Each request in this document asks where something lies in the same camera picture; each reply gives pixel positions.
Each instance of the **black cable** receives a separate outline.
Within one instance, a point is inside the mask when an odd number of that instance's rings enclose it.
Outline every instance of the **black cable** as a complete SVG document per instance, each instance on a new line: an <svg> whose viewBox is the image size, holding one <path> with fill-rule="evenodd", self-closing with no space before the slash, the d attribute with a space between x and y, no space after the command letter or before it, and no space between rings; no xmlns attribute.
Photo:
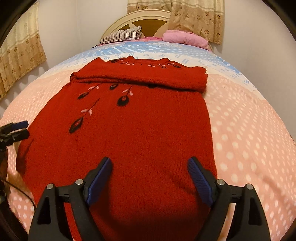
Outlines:
<svg viewBox="0 0 296 241"><path fill-rule="evenodd" d="M22 190L20 190L18 187L16 187L15 185L13 185L13 184L11 184L10 182L8 182L8 181L6 181L6 180L4 180L4 179L2 179L2 178L0 178L0 180L1 181L3 181L3 182L5 182L5 183L7 183L8 185L10 185L10 186L12 186L13 188L15 188L16 190L18 190L19 192L21 192L22 194L24 194L30 201L31 201L31 203L32 203L32 205L33 205L33 208L34 208L34 211L36 210L36 205L35 205L35 203L33 202L33 200L26 194L26 193L24 193Z"/></svg>

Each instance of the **red sweater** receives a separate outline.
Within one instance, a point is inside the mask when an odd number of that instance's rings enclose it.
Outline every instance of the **red sweater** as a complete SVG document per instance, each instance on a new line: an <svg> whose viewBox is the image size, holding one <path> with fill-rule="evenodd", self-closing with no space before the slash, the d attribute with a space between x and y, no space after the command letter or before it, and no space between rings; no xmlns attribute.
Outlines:
<svg viewBox="0 0 296 241"><path fill-rule="evenodd" d="M91 213L106 241L193 241L209 209L187 171L196 156L217 176L201 93L207 74L169 59L97 58L71 75L29 127L17 170L38 201L108 156L110 181ZM69 225L80 240L69 205Z"/></svg>

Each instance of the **curtain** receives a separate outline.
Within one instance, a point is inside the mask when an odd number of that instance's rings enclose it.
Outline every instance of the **curtain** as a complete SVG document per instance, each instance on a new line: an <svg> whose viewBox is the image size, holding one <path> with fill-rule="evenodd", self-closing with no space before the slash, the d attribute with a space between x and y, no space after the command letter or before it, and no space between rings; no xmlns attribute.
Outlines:
<svg viewBox="0 0 296 241"><path fill-rule="evenodd" d="M192 32L209 42L222 44L224 0L128 0L128 13L141 9L171 11L168 29Z"/></svg>
<svg viewBox="0 0 296 241"><path fill-rule="evenodd" d="M3 98L13 84L46 61L38 30L39 2L16 22L0 47L0 95Z"/></svg>

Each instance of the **striped pillow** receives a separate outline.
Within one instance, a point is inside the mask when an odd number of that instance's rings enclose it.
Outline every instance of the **striped pillow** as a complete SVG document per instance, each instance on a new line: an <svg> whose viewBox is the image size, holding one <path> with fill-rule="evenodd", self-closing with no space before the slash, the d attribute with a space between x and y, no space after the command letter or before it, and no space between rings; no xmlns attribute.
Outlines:
<svg viewBox="0 0 296 241"><path fill-rule="evenodd" d="M142 26L116 31L102 38L98 45L121 42L130 38L138 40L141 37L141 29Z"/></svg>

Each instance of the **bed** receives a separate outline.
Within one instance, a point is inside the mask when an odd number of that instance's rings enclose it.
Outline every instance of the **bed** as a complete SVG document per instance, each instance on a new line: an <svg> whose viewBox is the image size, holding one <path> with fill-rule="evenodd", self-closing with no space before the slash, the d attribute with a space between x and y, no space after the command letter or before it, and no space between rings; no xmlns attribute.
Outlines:
<svg viewBox="0 0 296 241"><path fill-rule="evenodd" d="M161 37L170 12L141 10L115 22L104 34L142 26L145 37ZM295 143L274 109L237 69L219 56L193 46L162 41L126 41L97 46L65 60L23 90L5 111L0 125L27 120L31 124L47 102L78 71L97 57L104 61L168 58L185 66L201 66L208 74L204 99L209 111L218 178L230 185L252 183L268 221L271 240L280 240L296 217ZM29 193L16 171L18 144L9 148L9 181ZM28 231L33 206L15 189L11 209ZM220 240L226 240L234 206L229 208Z"/></svg>

